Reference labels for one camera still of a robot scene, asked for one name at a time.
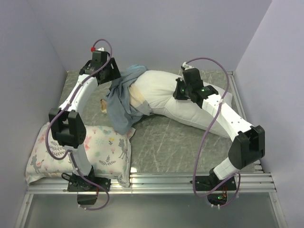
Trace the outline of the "blue-grey pillowcase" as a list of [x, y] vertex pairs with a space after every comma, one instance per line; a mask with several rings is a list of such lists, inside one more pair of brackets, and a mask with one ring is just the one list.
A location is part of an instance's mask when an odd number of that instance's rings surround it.
[[143, 115], [152, 113], [148, 102], [134, 85], [147, 70], [145, 66], [133, 65], [122, 71], [121, 77], [112, 81], [105, 97], [107, 116], [119, 134], [126, 134]]

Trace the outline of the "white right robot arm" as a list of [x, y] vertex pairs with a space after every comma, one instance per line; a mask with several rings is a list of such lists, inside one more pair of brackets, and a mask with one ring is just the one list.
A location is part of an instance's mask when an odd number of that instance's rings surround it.
[[210, 174], [211, 188], [219, 190], [225, 186], [227, 177], [264, 157], [265, 130], [239, 116], [213, 86], [204, 86], [198, 69], [183, 68], [182, 77], [176, 81], [173, 97], [196, 103], [216, 119], [232, 141], [228, 157], [213, 168]]

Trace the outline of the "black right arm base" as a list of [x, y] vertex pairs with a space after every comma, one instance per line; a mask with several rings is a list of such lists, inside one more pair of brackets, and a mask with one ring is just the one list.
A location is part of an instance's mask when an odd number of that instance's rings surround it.
[[218, 209], [229, 205], [238, 197], [240, 189], [240, 173], [231, 175], [224, 180], [212, 179], [212, 176], [195, 176], [190, 183], [196, 197], [207, 198], [211, 207]]

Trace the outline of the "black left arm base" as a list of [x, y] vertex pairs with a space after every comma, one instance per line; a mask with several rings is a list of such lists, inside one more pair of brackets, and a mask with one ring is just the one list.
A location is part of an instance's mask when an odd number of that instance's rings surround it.
[[77, 202], [81, 206], [94, 205], [100, 192], [108, 192], [110, 190], [111, 180], [96, 177], [94, 171], [91, 171], [85, 178], [102, 188], [87, 182], [74, 173], [71, 175], [62, 173], [61, 177], [68, 181], [67, 192], [77, 193]]

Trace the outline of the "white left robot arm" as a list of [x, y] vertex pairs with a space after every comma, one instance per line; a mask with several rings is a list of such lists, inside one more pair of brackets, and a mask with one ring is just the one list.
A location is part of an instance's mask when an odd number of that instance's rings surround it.
[[62, 157], [55, 156], [51, 150], [47, 152], [58, 161], [69, 158], [73, 167], [69, 180], [72, 183], [78, 182], [85, 191], [92, 190], [96, 180], [85, 151], [86, 127], [81, 115], [89, 97], [99, 85], [121, 76], [111, 51], [95, 48], [91, 51], [92, 58], [80, 69], [77, 82], [67, 99], [59, 108], [49, 111], [46, 131], [65, 150]]

